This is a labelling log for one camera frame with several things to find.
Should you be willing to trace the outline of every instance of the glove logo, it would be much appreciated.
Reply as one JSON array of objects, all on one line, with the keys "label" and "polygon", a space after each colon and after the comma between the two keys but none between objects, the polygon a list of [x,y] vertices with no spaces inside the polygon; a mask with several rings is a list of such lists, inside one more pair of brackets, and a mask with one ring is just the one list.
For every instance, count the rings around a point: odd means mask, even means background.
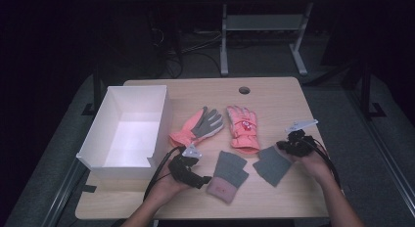
[{"label": "glove logo", "polygon": [[242,127],[246,131],[251,131],[251,128],[253,128],[253,125],[251,123],[249,123],[248,121],[242,121]]}]

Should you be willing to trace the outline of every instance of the gray cloth patch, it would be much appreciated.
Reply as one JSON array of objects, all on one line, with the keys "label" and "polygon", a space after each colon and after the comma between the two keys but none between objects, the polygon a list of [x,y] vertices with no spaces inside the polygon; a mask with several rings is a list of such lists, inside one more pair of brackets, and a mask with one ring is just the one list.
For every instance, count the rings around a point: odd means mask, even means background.
[{"label": "gray cloth patch", "polygon": [[291,163],[280,156],[273,146],[261,150],[259,161],[254,163],[256,172],[274,187],[278,185],[290,166]]},{"label": "gray cloth patch", "polygon": [[221,151],[213,176],[220,177],[236,188],[248,179],[249,174],[243,170],[247,161],[237,155]]}]

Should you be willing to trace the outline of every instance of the wooden table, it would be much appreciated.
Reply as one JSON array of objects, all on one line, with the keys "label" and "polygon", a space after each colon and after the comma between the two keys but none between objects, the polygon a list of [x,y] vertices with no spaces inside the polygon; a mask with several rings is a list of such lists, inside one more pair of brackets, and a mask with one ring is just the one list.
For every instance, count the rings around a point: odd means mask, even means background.
[{"label": "wooden table", "polygon": [[[269,185],[253,167],[257,155],[243,155],[230,146],[229,118],[226,106],[244,106],[256,112],[258,140],[265,149],[276,141],[285,140],[285,128],[294,120],[313,119],[298,81],[293,77],[205,78],[168,80],[131,80],[131,85],[167,85],[173,107],[171,131],[181,128],[185,120],[203,106],[218,109],[224,118],[224,128],[198,145],[203,157],[193,171],[211,176],[220,151],[231,152],[248,161],[244,169],[250,175],[238,190],[232,204],[226,204],[201,190],[192,189],[179,194],[162,207],[156,219],[210,218],[298,218],[328,216],[319,185],[310,178],[299,163],[294,163],[277,187]],[[249,94],[241,94],[248,87]],[[317,126],[305,129],[322,142]],[[88,186],[94,193],[83,192],[76,216],[80,219],[127,218],[142,202],[146,180],[99,180],[90,174]]]}]

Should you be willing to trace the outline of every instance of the glove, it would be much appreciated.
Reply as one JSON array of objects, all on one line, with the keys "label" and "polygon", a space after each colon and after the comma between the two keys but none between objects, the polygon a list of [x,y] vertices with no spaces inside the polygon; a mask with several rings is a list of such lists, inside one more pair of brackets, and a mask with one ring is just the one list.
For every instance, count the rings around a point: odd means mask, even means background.
[{"label": "glove", "polygon": [[259,161],[253,164],[256,172],[272,186],[277,186],[290,169],[291,161],[281,156],[274,146],[261,150]]},{"label": "glove", "polygon": [[170,133],[172,144],[189,147],[220,131],[223,128],[222,115],[217,110],[207,111],[208,108],[203,107],[184,123],[180,131]]},{"label": "glove", "polygon": [[247,161],[237,155],[221,151],[213,178],[207,186],[207,193],[232,203],[236,192],[247,180],[249,174],[243,170]]},{"label": "glove", "polygon": [[231,145],[242,154],[255,154],[259,151],[256,139],[256,114],[247,108],[229,106],[226,108],[231,120],[230,130],[234,139]]}]

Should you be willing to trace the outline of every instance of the white cardboard box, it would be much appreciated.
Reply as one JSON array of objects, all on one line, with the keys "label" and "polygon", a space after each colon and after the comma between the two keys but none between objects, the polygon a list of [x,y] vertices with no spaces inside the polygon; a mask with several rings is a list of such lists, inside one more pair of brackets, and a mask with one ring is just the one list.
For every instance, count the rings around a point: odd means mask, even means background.
[{"label": "white cardboard box", "polygon": [[165,85],[111,86],[76,157],[101,179],[151,179],[171,121]]}]

